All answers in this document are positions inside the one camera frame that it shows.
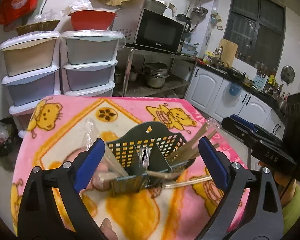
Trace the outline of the green sleeve forearm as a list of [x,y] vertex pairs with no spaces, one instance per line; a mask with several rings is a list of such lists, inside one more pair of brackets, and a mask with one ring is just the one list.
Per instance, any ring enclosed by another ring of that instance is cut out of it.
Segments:
[[285,235],[300,217],[300,186],[290,186],[282,199],[283,234]]

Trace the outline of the person's right hand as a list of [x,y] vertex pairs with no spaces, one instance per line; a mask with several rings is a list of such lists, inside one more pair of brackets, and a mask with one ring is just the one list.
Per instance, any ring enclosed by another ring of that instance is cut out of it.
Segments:
[[296,189],[296,180],[291,176],[281,174],[280,172],[275,171],[273,168],[270,168],[269,165],[259,161],[258,165],[262,167],[268,167],[273,172],[273,177],[275,182],[278,185],[278,193],[280,197],[281,206],[285,207],[294,197]]

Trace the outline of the person's left hand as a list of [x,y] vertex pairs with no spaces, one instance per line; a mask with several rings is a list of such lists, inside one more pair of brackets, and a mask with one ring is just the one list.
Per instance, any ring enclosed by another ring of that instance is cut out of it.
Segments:
[[118,240],[117,234],[112,229],[111,221],[108,218],[103,220],[100,229],[108,240]]

